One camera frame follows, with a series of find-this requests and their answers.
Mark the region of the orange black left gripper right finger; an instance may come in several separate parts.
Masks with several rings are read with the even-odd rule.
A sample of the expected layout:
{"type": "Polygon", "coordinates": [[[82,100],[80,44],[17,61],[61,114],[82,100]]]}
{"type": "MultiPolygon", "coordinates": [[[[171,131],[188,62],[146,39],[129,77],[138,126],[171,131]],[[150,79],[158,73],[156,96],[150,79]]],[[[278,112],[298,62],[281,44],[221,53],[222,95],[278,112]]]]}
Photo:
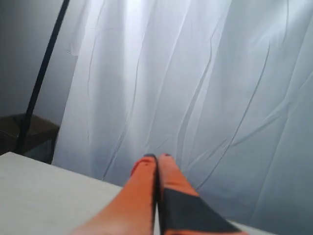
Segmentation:
{"type": "Polygon", "coordinates": [[[169,154],[158,158],[162,235],[246,235],[200,198],[169,154]]]}

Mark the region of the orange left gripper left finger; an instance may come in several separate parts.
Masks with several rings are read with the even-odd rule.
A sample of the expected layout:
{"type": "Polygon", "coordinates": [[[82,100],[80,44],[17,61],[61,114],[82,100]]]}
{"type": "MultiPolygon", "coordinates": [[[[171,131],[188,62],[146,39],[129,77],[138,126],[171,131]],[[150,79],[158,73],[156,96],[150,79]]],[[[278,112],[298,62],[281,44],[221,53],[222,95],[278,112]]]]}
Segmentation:
{"type": "Polygon", "coordinates": [[[157,160],[137,161],[122,190],[73,235],[152,235],[156,214],[157,160]]]}

